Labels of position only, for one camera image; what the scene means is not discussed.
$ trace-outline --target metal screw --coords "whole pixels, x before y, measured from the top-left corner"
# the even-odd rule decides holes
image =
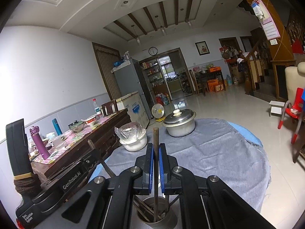
[[[210,176],[209,179],[213,183],[217,183],[219,181],[219,177],[216,175]]]
[[[131,171],[132,173],[137,173],[137,172],[140,171],[140,167],[138,167],[138,166],[133,166],[133,167],[130,168],[130,171]]]
[[[105,178],[102,176],[97,176],[96,178],[94,178],[95,183],[102,183],[104,180]]]
[[[176,173],[179,173],[179,172],[181,172],[183,170],[183,168],[181,167],[181,166],[175,166],[174,168],[173,168],[173,171],[175,171]]]

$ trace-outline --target gray tablecloth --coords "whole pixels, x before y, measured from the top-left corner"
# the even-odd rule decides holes
[[[194,175],[219,176],[258,212],[261,209],[270,178],[270,166],[263,147],[252,144],[225,120],[197,119],[195,130],[184,137],[171,137],[166,128],[159,131],[160,143],[165,143],[167,154],[176,157],[178,164]],[[153,142],[152,130],[147,131],[148,142]],[[145,155],[146,147],[129,152],[123,146],[115,149],[107,165],[119,175],[134,166],[138,156]],[[100,175],[109,178],[105,170]],[[172,208],[180,217],[179,202]],[[150,228],[142,223],[133,211],[130,228]],[[182,228],[181,221],[175,228]]]

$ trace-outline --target picture frame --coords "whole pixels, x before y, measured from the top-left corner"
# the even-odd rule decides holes
[[[200,56],[210,53],[209,48],[208,48],[205,41],[196,42],[195,45],[197,47],[197,50],[198,50],[198,53],[199,53]]]

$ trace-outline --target blue thermos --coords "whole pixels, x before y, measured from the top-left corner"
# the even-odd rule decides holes
[[[61,129],[59,127],[57,119],[53,119],[52,123],[53,123],[53,126],[54,126],[55,130],[56,130],[57,135],[59,136],[59,135],[63,134],[63,132],[61,131]]]

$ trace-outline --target purple water bottle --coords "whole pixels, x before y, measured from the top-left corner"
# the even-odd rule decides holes
[[[50,157],[50,153],[48,152],[47,148],[45,148],[45,144],[42,142],[42,139],[39,135],[39,127],[32,126],[30,128],[30,134],[40,155],[44,160],[46,160],[48,157]]]

